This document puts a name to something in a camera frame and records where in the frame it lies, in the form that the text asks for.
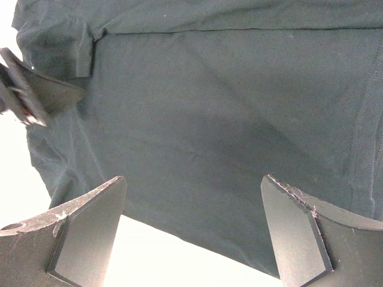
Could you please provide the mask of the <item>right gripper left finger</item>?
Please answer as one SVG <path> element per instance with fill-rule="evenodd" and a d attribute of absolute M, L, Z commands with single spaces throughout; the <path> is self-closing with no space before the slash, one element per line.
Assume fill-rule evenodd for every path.
<path fill-rule="evenodd" d="M 116 176 L 85 195 L 1 228 L 1 286 L 102 286 L 127 183 Z"/>

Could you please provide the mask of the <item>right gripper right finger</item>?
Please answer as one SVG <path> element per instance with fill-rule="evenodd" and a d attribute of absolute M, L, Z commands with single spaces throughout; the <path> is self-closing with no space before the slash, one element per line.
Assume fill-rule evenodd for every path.
<path fill-rule="evenodd" d="M 382 222 L 266 175 L 262 200 L 283 286 L 382 286 Z"/>

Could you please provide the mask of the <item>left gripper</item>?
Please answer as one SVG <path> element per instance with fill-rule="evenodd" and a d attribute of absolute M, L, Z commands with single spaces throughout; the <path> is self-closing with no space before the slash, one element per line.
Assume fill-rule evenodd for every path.
<path fill-rule="evenodd" d="M 64 111 L 86 94 L 81 87 L 31 69 L 9 48 L 1 48 L 1 57 L 1 112 L 12 111 L 26 126 L 46 126 L 48 114 Z"/>

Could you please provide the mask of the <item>black t-shirt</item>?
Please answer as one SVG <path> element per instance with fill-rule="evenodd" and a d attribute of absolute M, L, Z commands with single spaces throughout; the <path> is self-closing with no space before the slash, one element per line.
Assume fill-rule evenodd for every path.
<path fill-rule="evenodd" d="M 382 219 L 381 1 L 18 1 L 23 59 L 86 88 L 31 163 L 58 206 L 124 214 L 277 276 L 267 174 Z"/>

